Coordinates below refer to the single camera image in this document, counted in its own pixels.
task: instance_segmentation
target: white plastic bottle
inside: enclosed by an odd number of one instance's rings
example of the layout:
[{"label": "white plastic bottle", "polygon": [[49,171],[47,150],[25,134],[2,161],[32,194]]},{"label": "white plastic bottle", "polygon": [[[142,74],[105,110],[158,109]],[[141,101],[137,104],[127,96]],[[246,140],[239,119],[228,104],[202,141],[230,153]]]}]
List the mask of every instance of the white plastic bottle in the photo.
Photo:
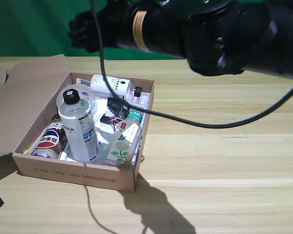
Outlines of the white plastic bottle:
[{"label": "white plastic bottle", "polygon": [[73,156],[78,162],[89,162],[99,153],[91,106],[75,89],[66,90],[63,98],[59,115]]},{"label": "white plastic bottle", "polygon": [[[117,78],[117,77],[106,77],[108,80],[108,83],[114,90],[114,92],[124,98],[126,101],[134,95],[134,92],[138,89],[141,92],[141,87],[134,86],[130,80],[123,79],[123,78]],[[91,90],[95,92],[100,93],[107,93],[111,95],[106,83],[104,82],[103,76],[101,74],[95,74],[91,82],[83,79],[77,79],[77,84],[84,84],[91,88]]]}]

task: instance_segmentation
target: wood grain surface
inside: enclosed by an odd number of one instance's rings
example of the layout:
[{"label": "wood grain surface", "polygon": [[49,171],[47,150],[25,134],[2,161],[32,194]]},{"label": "wood grain surface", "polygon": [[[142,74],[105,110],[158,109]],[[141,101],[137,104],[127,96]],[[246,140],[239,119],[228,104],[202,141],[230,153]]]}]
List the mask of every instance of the wood grain surface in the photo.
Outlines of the wood grain surface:
[{"label": "wood grain surface", "polygon": [[[0,58],[11,69],[33,58]],[[98,58],[67,58],[98,72]],[[293,81],[203,77],[184,60],[106,61],[109,74],[155,79],[153,109],[205,123],[242,120]],[[151,117],[135,193],[24,177],[0,158],[0,234],[293,234],[293,98],[224,130]]]}]

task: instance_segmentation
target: plastic bottle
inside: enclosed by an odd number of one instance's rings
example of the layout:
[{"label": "plastic bottle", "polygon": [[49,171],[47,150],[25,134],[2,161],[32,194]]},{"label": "plastic bottle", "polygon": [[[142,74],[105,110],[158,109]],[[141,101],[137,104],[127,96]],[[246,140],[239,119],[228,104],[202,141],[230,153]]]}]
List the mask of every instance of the plastic bottle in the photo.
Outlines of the plastic bottle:
[{"label": "plastic bottle", "polygon": [[63,98],[59,115],[73,156],[78,162],[89,162],[99,153],[91,106],[75,89],[66,90]]},{"label": "plastic bottle", "polygon": [[[136,90],[140,90],[141,92],[141,87],[134,86],[128,79],[110,76],[107,76],[106,78],[115,93],[123,97],[126,101],[128,101],[129,98],[134,95]],[[104,82],[103,76],[100,74],[95,74],[92,77],[91,82],[83,79],[77,79],[76,83],[87,85],[95,92],[108,93],[109,95],[112,95],[106,83]]]},{"label": "plastic bottle", "polygon": [[[139,104],[140,92],[135,92],[132,104]],[[126,119],[117,125],[113,140],[109,144],[108,154],[103,162],[104,165],[128,168],[134,156],[135,150],[141,138],[140,127],[143,115],[141,112],[131,109]]]}]

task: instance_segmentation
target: soda can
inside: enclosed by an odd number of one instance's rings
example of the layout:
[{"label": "soda can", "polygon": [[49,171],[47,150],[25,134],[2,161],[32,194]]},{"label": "soda can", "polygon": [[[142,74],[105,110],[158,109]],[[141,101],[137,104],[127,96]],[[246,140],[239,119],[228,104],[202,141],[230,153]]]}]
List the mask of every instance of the soda can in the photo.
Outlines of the soda can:
[{"label": "soda can", "polygon": [[61,118],[56,114],[52,117],[32,155],[58,159],[66,141]]}]

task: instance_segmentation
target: black wire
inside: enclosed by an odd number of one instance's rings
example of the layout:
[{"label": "black wire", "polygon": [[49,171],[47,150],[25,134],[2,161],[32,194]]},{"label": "black wire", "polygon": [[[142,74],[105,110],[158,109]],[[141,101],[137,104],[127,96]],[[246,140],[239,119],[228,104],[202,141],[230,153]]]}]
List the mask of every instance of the black wire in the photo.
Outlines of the black wire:
[{"label": "black wire", "polygon": [[103,48],[103,42],[102,42],[102,34],[101,34],[98,19],[97,19],[97,13],[96,13],[96,10],[95,10],[95,0],[90,0],[90,6],[91,6],[91,12],[92,12],[93,17],[95,19],[97,33],[98,33],[98,37],[99,37],[100,65],[101,65],[101,72],[102,72],[103,79],[104,79],[109,91],[115,97],[115,99],[117,99],[117,101],[120,102],[121,104],[127,105],[131,109],[135,109],[137,111],[144,112],[144,113],[147,113],[147,114],[150,114],[150,115],[155,115],[155,116],[159,116],[159,117],[168,118],[168,119],[171,119],[171,120],[175,120],[177,122],[185,123],[185,124],[196,126],[196,127],[209,128],[209,129],[224,129],[224,128],[239,127],[239,126],[246,125],[246,124],[252,123],[254,121],[257,121],[257,120],[269,115],[270,113],[272,113],[276,109],[278,109],[280,106],[282,106],[286,101],[288,101],[293,96],[293,88],[292,88],[278,102],[276,102],[274,105],[269,107],[267,110],[265,110],[265,111],[263,111],[263,112],[261,112],[261,113],[259,113],[257,115],[254,115],[254,116],[252,116],[250,118],[247,118],[247,119],[244,119],[244,120],[241,120],[241,121],[237,121],[237,122],[226,123],[226,124],[199,123],[199,122],[187,120],[187,119],[184,119],[184,118],[179,118],[179,117],[176,117],[176,116],[171,116],[171,115],[168,115],[168,114],[164,114],[164,113],[160,113],[160,112],[156,112],[156,111],[152,111],[152,110],[148,110],[148,109],[143,109],[143,108],[140,108],[140,107],[137,107],[137,106],[133,106],[133,105],[129,104],[127,101],[123,100],[120,96],[118,96],[114,92],[114,90],[112,89],[112,87],[110,86],[110,84],[109,84],[109,82],[108,82],[108,80],[106,78],[105,64],[104,64],[104,48]]}]

